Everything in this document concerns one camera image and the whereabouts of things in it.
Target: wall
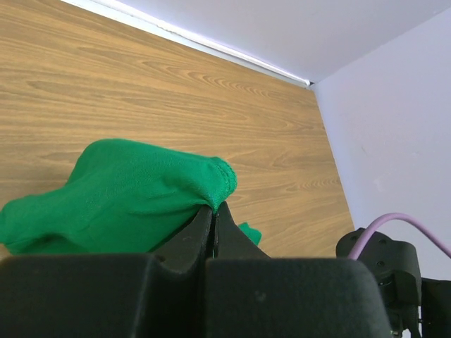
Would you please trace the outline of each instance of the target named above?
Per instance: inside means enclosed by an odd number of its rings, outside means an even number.
[[[451,9],[315,86],[354,225],[414,215],[451,246]],[[451,261],[401,222],[425,276],[451,279]]]
[[[450,0],[121,2],[314,82],[451,6]]]

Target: white trim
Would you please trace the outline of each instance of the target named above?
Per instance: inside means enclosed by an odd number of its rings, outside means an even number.
[[[257,58],[213,42],[201,35],[176,27],[116,0],[62,0],[68,4],[144,30],[160,37],[213,54],[240,65],[276,76],[282,80],[309,87],[311,82]]]

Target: purple cable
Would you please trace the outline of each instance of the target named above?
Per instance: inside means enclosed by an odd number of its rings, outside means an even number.
[[[430,232],[423,224],[421,224],[415,218],[406,215],[405,213],[386,213],[380,217],[377,217],[371,224],[362,232],[360,238],[357,240],[356,244],[352,248],[350,254],[347,256],[350,259],[357,260],[362,251],[364,250],[366,244],[373,236],[374,232],[382,225],[387,223],[389,220],[403,220],[410,225],[413,225],[416,229],[423,232],[423,234],[428,237],[441,251],[443,251],[448,257],[451,258],[451,250],[446,247],[432,232]]]

